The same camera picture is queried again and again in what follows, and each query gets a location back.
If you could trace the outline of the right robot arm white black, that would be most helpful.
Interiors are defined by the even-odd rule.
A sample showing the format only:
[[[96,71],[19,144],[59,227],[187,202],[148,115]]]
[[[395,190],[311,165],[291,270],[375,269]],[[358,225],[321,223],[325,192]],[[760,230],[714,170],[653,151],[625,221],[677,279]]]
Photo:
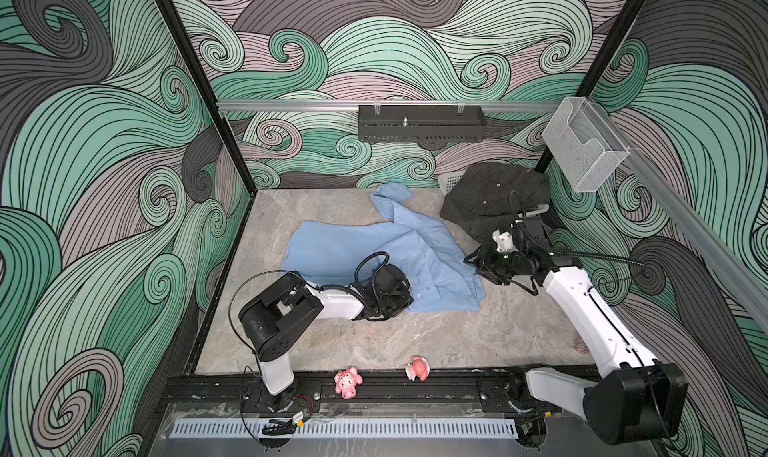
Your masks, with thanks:
[[[600,295],[582,259],[624,262],[632,278],[646,271],[644,263],[615,255],[551,247],[531,233],[517,191],[508,197],[513,221],[496,230],[493,241],[465,258],[477,275],[500,286],[530,279],[526,292],[545,291],[563,310],[590,351],[599,381],[531,367],[524,374],[525,392],[581,418],[604,443],[670,439],[677,435],[688,391],[680,367],[662,362],[633,335]]]

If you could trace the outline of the light blue long sleeve shirt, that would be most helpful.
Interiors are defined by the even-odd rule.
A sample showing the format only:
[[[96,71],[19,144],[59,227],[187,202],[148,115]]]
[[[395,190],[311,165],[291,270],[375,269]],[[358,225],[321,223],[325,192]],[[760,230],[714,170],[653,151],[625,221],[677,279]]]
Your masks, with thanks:
[[[402,184],[379,186],[371,202],[383,223],[303,222],[288,243],[282,268],[316,284],[344,285],[369,279],[377,265],[388,262],[410,283],[410,311],[477,311],[485,298],[480,277],[443,223],[402,204],[412,196]]]

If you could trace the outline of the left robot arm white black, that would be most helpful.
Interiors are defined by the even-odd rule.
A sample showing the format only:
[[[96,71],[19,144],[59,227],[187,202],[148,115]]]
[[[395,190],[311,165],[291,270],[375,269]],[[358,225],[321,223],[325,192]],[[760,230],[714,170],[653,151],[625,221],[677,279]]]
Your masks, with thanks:
[[[297,271],[278,269],[278,278],[245,303],[237,314],[237,338],[251,351],[271,411],[289,407],[297,396],[289,352],[317,320],[386,322],[414,298],[405,273],[377,251],[365,257],[348,285],[316,284]]]

